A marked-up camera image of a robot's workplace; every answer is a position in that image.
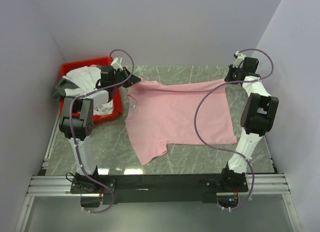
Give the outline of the pink t-shirt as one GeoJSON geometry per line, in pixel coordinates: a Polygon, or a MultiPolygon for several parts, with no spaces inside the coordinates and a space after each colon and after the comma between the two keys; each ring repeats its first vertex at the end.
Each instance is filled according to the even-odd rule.
{"type": "Polygon", "coordinates": [[[162,85],[142,80],[131,86],[125,127],[141,165],[166,154],[169,144],[235,144],[223,83],[162,85]]]}

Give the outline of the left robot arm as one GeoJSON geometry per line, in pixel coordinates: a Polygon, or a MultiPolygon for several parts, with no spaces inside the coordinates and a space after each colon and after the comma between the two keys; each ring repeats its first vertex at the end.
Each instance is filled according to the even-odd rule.
{"type": "Polygon", "coordinates": [[[71,181],[72,193],[95,193],[111,190],[100,181],[98,166],[92,155],[90,135],[94,115],[111,102],[119,87],[128,88],[141,81],[119,62],[112,65],[85,66],[72,70],[67,78],[75,75],[81,81],[92,81],[88,88],[81,82],[74,83],[81,89],[76,95],[65,96],[59,129],[72,146],[76,172],[71,181]]]}

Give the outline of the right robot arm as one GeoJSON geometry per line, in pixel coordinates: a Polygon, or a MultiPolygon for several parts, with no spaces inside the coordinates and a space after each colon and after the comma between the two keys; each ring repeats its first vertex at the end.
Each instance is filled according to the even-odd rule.
{"type": "Polygon", "coordinates": [[[248,161],[263,136],[274,123],[279,99],[273,97],[264,88],[262,79],[256,70],[259,61],[244,54],[235,55],[235,62],[229,66],[225,82],[241,84],[248,95],[240,119],[241,137],[226,167],[222,170],[219,185],[224,191],[246,190],[246,171],[248,161]]]}

